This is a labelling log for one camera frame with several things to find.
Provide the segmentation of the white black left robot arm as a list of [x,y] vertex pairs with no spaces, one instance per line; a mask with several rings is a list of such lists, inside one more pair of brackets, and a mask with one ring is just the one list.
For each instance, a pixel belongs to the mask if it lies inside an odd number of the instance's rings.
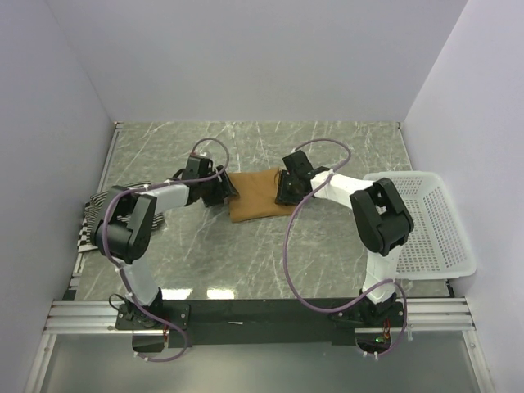
[[222,205],[237,195],[225,167],[215,167],[210,158],[195,153],[185,168],[163,183],[109,189],[91,230],[91,243],[115,266],[124,284],[122,318],[146,329],[168,320],[161,288],[144,260],[154,218],[199,200],[206,207]]

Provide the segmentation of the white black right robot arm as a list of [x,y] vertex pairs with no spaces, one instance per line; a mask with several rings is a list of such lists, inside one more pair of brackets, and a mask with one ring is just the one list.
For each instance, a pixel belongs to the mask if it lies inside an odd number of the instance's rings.
[[368,252],[360,295],[348,305],[320,309],[304,299],[300,302],[355,328],[377,327],[405,314],[396,302],[395,278],[400,252],[414,230],[414,222],[393,182],[388,178],[361,180],[326,167],[314,168],[302,150],[282,161],[286,168],[279,175],[276,202],[295,203],[292,218],[311,197],[351,209],[359,240]]

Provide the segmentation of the black white striped tank top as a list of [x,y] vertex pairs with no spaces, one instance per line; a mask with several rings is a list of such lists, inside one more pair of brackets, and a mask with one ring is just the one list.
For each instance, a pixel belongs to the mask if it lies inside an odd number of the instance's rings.
[[77,240],[77,251],[78,253],[84,253],[89,251],[95,251],[96,249],[97,247],[92,245],[90,242],[90,231],[88,227],[88,221],[86,219],[83,219]]

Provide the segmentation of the purple striped tank top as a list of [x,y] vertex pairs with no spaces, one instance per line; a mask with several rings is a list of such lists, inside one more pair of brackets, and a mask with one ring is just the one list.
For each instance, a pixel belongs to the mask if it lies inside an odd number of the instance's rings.
[[[106,204],[107,191],[98,192],[90,196],[89,202],[84,209],[84,218],[88,221],[88,227],[91,234],[93,228],[97,228],[100,219],[104,218],[102,208]],[[127,224],[130,220],[131,210],[125,210],[123,207],[116,207],[114,212],[117,213],[117,219]],[[151,230],[159,230],[165,224],[165,217],[162,213],[155,214],[152,220]]]

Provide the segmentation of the orange garment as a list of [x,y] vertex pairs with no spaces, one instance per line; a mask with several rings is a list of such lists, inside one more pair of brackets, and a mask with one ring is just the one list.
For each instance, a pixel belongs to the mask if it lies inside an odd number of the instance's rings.
[[237,196],[228,199],[229,217],[233,223],[252,219],[291,215],[295,206],[277,204],[279,168],[229,175]]

